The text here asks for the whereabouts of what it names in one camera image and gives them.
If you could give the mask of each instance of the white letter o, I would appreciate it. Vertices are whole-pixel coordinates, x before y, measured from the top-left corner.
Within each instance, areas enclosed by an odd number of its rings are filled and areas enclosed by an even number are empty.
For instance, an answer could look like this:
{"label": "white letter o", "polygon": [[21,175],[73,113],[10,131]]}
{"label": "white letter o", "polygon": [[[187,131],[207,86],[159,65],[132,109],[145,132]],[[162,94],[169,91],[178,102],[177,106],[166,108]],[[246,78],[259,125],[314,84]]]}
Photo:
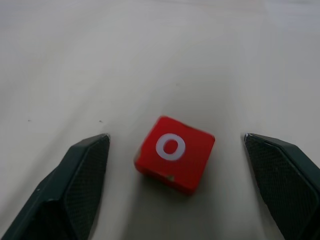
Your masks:
{"label": "white letter o", "polygon": [[[178,143],[178,147],[172,154],[168,154],[164,150],[166,143],[170,140],[174,140]],[[159,138],[158,142],[155,145],[155,150],[158,153],[158,155],[163,159],[168,161],[176,161],[179,158],[181,158],[181,156],[185,153],[186,144],[180,136],[173,133],[167,133]]]}

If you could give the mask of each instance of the block face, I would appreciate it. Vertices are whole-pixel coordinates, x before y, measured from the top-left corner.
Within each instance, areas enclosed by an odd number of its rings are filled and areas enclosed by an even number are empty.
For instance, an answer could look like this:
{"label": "block face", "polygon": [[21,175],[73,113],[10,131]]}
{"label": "block face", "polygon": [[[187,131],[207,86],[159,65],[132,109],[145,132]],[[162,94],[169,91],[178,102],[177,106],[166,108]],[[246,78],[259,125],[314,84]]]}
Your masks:
{"label": "block face", "polygon": [[196,190],[215,137],[162,116],[144,140],[136,168],[185,193]]}

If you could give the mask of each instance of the red block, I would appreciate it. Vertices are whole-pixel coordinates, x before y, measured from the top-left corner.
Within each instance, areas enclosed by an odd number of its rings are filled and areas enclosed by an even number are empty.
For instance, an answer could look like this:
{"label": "red block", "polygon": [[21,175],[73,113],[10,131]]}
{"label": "red block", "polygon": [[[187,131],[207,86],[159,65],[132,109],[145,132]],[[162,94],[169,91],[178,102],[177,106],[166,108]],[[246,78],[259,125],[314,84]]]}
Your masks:
{"label": "red block", "polygon": [[200,182],[214,143],[213,135],[162,116],[144,140],[135,167],[190,195]]}

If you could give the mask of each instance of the red cube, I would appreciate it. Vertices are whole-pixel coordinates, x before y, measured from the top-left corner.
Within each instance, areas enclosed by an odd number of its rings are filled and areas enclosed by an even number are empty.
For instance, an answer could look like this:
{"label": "red cube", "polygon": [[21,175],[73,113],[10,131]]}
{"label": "red cube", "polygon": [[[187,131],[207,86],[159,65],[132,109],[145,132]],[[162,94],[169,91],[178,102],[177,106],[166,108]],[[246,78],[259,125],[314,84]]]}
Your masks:
{"label": "red cube", "polygon": [[213,135],[162,116],[144,140],[135,167],[190,195],[200,182],[214,143]]}

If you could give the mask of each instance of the white surface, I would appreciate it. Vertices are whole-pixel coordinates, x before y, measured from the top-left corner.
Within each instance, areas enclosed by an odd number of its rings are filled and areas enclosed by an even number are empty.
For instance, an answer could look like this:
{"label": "white surface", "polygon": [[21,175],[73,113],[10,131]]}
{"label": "white surface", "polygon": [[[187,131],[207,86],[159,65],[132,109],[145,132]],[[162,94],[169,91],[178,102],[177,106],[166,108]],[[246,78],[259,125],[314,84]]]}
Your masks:
{"label": "white surface", "polygon": [[[285,1],[2,0],[0,236],[69,146],[108,132],[93,240],[281,239],[241,134],[292,142],[320,165],[315,4],[285,15]],[[299,5],[312,14],[292,24]],[[189,200],[133,167],[160,115],[215,135]]]}

